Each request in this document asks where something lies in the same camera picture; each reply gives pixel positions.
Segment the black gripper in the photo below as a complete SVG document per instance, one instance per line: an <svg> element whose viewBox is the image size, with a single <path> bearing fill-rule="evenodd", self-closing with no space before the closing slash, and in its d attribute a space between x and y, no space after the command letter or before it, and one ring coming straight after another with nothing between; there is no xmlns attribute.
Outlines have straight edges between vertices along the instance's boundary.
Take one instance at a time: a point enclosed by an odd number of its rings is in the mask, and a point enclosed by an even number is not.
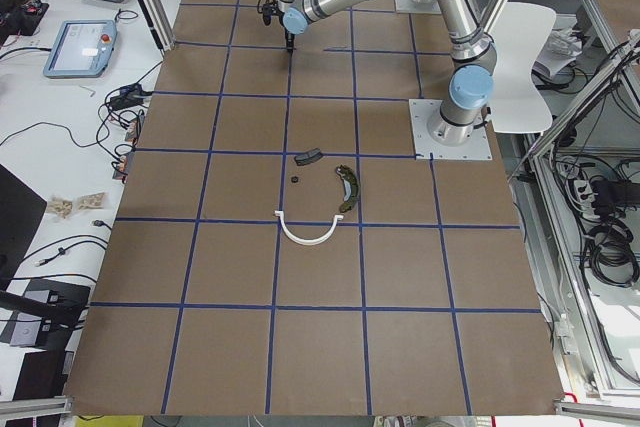
<svg viewBox="0 0 640 427"><path fill-rule="evenodd" d="M285 39L286 39L286 50L288 53L293 53L295 34L290 32L287 28L284 28L284 30L285 30Z"/></svg>

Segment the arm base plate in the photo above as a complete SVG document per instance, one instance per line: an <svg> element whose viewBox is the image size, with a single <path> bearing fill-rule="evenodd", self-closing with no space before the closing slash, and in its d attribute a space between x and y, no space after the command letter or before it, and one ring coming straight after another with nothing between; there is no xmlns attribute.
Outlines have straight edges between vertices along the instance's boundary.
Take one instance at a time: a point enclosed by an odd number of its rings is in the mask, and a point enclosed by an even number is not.
<svg viewBox="0 0 640 427"><path fill-rule="evenodd" d="M439 99L410 99L410 121L417 160L490 161L492 152L482 116L453 126L441 117Z"/></svg>
<svg viewBox="0 0 640 427"><path fill-rule="evenodd" d="M398 13L440 15L437 0L394 0Z"/></svg>

